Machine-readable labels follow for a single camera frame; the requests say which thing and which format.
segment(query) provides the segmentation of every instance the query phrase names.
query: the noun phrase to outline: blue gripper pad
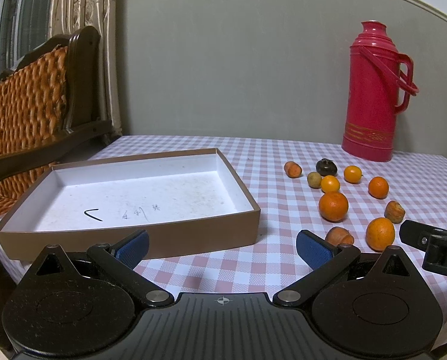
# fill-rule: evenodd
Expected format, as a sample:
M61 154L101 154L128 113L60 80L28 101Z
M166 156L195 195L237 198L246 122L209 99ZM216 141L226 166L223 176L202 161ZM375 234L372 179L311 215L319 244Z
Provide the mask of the blue gripper pad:
M149 235L144 230L129 238L129 241L125 239L115 244L111 254L128 268L134 269L149 251Z
M307 265L316 270L333 257L333 246L308 230L301 230L295 242L297 253Z

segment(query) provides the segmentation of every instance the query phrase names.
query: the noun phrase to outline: thermos carrying handle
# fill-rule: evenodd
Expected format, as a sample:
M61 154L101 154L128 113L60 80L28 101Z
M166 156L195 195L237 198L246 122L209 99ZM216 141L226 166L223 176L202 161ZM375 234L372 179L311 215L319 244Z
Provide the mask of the thermos carrying handle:
M360 54L366 57L370 62L372 62L379 70L387 76L390 80L395 80L397 85L405 91L405 95L403 96L403 102L400 105L395 107L395 114L399 114L400 112L405 111L408 108L410 95L415 96L419 93L419 89L412 82L414 78L414 62L412 59L405 54L398 54L399 62L406 64L407 66L407 74L400 71L399 76L396 76L394 72L392 72L389 67L384 64L378 57L372 54L370 50L368 50L364 46L358 47Z

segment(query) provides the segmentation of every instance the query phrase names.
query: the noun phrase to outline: pink and white tablecloth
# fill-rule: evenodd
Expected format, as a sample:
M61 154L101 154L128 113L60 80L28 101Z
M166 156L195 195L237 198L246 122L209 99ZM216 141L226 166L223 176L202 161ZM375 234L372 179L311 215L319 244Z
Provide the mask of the pink and white tablecloth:
M284 163L301 165L304 175L315 163L330 158L337 164L341 192L349 201L348 215L341 223L355 237L355 246L371 252L365 243L368 223L383 216L389 200L403 205L406 219L447 228L447 159L429 154L396 152L388 163L374 163L353 157L339 145L270 139L126 136L93 156L93 159L174 150L218 147L261 207L259 240L253 246L192 256L142 261L135 270L174 296L179 292L260 292L270 298L311 269L299 258L295 239L301 229L324 238L334 225L318 212L319 190L307 185L305 176L290 179ZM364 173L358 185L343 181L343 169L360 167ZM390 184L385 200L372 198L368 181L382 176ZM447 342L447 277L423 271L424 253L400 243L439 301L444 326L437 345ZM0 258L14 280L19 281L28 265L9 260L0 248Z

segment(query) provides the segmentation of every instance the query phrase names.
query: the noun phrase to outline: chair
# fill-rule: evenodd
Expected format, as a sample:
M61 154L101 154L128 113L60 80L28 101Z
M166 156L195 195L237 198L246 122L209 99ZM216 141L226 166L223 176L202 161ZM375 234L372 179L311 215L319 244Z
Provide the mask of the chair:
M53 37L0 74L0 215L52 163L111 132L98 117L99 38L92 26ZM0 263L0 315L14 288ZM1 321L0 348L11 350Z

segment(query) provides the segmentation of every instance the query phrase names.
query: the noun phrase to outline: thermos base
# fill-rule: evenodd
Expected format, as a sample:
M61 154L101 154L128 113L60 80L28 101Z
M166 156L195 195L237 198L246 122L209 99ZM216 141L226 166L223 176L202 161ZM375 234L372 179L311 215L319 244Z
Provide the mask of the thermos base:
M347 137L343 137L342 149L347 153L364 160L375 162L387 162L392 159L392 149L380 149L370 147L361 143L353 142Z

